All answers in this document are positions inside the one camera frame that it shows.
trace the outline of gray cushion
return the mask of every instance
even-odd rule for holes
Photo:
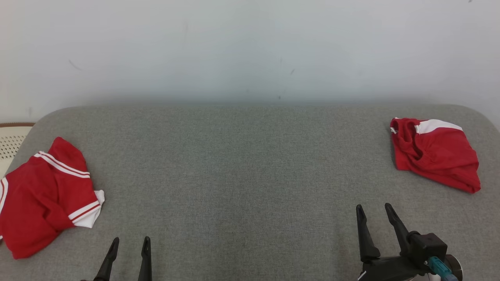
[[[393,117],[463,127],[482,189],[396,170]],[[144,236],[154,280],[355,280],[356,204],[382,255],[399,253],[386,202],[409,230],[445,241],[467,280],[499,276],[500,134],[466,107],[67,108],[36,123],[9,170],[57,136],[81,150],[106,202],[93,229],[66,230],[30,258],[0,244],[2,280],[91,280],[114,237],[112,280],[136,280]]]

